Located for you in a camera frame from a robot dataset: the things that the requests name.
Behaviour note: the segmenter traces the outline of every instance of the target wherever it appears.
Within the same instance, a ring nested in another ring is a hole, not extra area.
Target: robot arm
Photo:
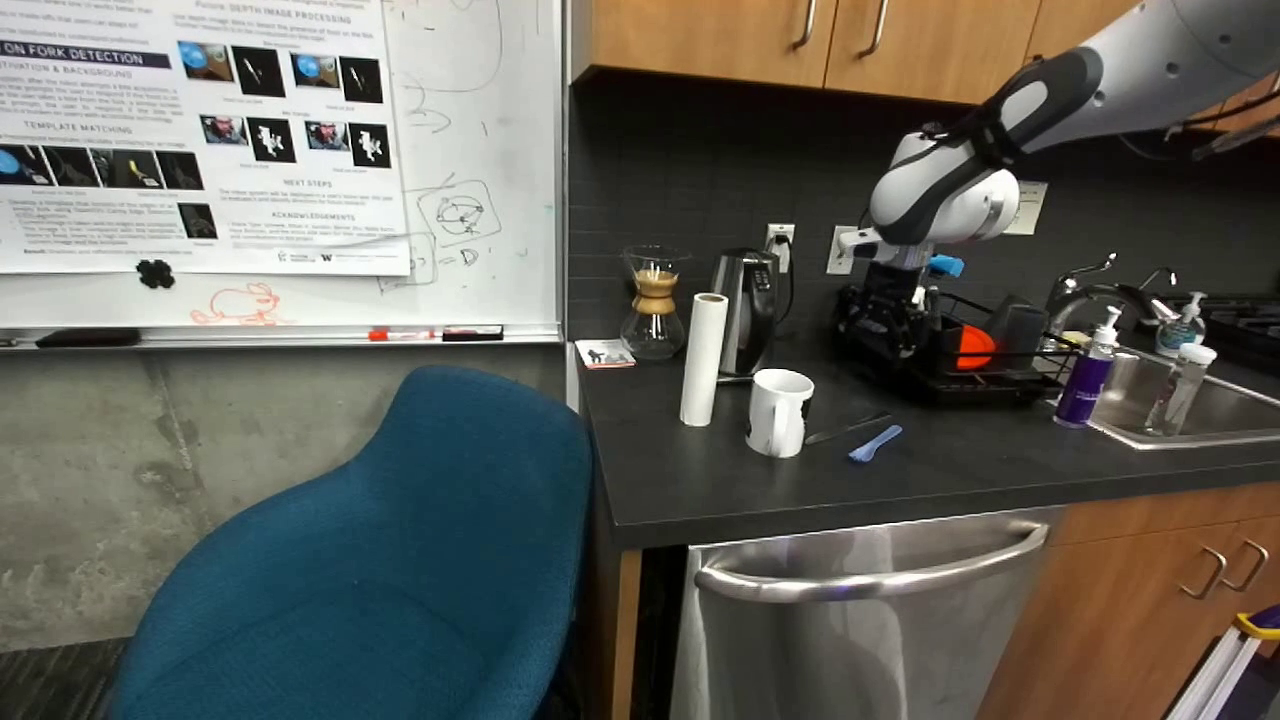
[[[1276,0],[1140,0],[1078,46],[1017,73],[956,131],[909,131],[873,189],[874,263],[925,268],[935,245],[1000,235],[1019,155],[1169,127],[1280,67]]]

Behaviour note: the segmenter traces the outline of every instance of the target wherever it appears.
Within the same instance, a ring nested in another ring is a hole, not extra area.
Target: black countertop
[[[809,431],[887,412],[905,435],[874,465],[844,450],[874,428],[763,461],[742,443],[753,387],[718,387],[709,428],[681,425],[681,365],[578,370],[604,465],[604,499],[622,547],[709,545],[841,525],[1045,506],[1177,486],[1280,478],[1280,443],[1132,450],[1047,409],[925,409],[880,391],[844,360],[778,360],[814,379]],[[1280,391],[1280,379],[1215,368]]]

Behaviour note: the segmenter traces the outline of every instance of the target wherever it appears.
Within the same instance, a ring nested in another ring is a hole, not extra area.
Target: dishwasher
[[[692,545],[673,720],[977,716],[1054,506]]]

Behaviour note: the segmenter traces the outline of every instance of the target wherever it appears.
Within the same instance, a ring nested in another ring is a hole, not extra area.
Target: cup
[[[761,457],[799,457],[805,409],[812,379],[786,368],[761,368],[753,377],[748,446]]]

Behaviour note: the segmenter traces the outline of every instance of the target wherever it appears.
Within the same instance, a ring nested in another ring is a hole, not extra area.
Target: poster
[[[379,0],[5,0],[0,273],[402,275]]]

